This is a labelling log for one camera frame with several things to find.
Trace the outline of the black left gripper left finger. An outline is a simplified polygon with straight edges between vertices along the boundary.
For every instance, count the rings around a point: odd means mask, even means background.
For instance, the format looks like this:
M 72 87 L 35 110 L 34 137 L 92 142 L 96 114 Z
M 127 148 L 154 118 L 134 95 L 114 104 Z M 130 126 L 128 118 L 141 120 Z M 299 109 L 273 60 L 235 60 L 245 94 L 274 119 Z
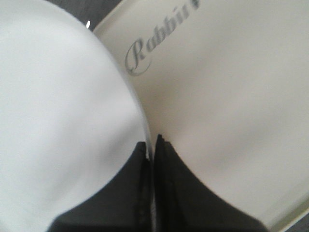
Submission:
M 99 192 L 58 216 L 50 232 L 149 232 L 150 162 L 138 142 L 128 161 Z

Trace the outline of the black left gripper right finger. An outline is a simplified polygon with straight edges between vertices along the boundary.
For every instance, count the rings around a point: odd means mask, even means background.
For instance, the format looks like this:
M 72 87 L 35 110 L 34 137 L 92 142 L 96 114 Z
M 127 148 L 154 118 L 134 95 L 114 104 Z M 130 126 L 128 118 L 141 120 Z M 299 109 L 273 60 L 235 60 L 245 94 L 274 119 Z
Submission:
M 190 171 L 170 142 L 157 137 L 154 156 L 160 232 L 266 232 L 257 219 L 218 197 Z

